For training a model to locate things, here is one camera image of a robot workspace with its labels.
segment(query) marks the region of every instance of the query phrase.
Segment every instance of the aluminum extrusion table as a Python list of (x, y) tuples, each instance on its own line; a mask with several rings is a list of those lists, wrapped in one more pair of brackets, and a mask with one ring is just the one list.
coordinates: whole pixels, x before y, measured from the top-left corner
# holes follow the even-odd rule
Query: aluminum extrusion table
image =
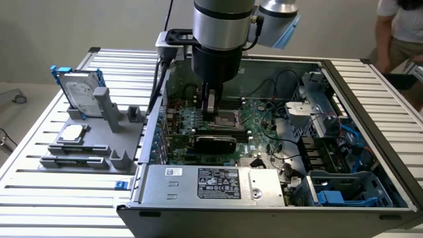
[[(423, 185), (423, 118), (373, 66), (358, 59), (330, 59), (414, 177)], [(152, 88), (155, 52), (102, 49), (78, 69), (102, 68), (112, 102), (146, 110)], [(0, 169), (0, 237), (132, 237), (115, 206), (130, 191), (115, 191), (128, 175), (46, 173), (40, 156), (68, 119), (67, 100), (55, 96)], [(423, 225), (378, 238), (422, 238)]]

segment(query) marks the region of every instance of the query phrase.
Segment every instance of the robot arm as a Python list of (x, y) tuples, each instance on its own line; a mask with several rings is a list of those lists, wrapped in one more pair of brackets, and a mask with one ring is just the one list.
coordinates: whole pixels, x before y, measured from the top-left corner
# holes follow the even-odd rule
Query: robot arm
[[(262, 35), (258, 44), (283, 50), (300, 21), (295, 0), (266, 0), (254, 11), (254, 16), (264, 17)], [(258, 25), (252, 24), (248, 42), (255, 39)]]
[[(170, 45), (192, 46), (192, 70), (203, 81), (206, 120), (218, 114), (223, 83), (238, 75), (243, 51), (255, 44), (283, 49), (299, 23), (295, 0), (264, 0), (258, 8), (254, 2), (195, 0), (194, 29), (170, 30), (166, 37)], [(194, 39), (182, 38), (190, 34)], [(252, 45), (243, 48), (247, 41)]]

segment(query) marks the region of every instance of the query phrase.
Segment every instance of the power supply label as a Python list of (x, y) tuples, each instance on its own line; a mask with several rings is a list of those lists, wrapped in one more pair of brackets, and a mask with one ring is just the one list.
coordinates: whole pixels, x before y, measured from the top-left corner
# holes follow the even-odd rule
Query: power supply label
[(202, 199), (240, 199), (238, 169), (199, 169), (198, 196)]

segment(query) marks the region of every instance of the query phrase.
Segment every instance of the open computer chassis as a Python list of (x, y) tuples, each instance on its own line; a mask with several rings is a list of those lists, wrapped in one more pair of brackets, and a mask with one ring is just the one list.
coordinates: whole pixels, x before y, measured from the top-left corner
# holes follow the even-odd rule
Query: open computer chassis
[(190, 66), (167, 72), (118, 207), (138, 237), (373, 237), (421, 223), (419, 184), (331, 61), (246, 57), (211, 120)]

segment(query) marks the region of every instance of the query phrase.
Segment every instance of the gray floor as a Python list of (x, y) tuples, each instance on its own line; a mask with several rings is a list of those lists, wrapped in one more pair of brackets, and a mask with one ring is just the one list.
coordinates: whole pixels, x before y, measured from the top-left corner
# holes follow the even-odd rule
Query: gray floor
[[(0, 93), (14, 88), (23, 90), (28, 101), (22, 105), (11, 101), (0, 107), (0, 127), (7, 131), (16, 143), (19, 143), (58, 94), (59, 86), (56, 84), (0, 82)], [(0, 151), (0, 166), (7, 158), (8, 155)]]

